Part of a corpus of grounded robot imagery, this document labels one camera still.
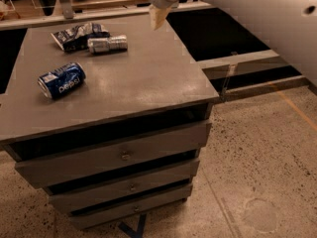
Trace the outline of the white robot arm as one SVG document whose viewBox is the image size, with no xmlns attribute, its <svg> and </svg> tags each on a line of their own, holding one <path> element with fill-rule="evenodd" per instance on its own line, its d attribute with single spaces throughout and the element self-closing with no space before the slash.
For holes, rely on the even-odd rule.
<svg viewBox="0 0 317 238">
<path fill-rule="evenodd" d="M 149 0 L 167 8 L 179 0 Z M 317 0 L 200 0 L 234 18 L 317 85 Z"/>
</svg>

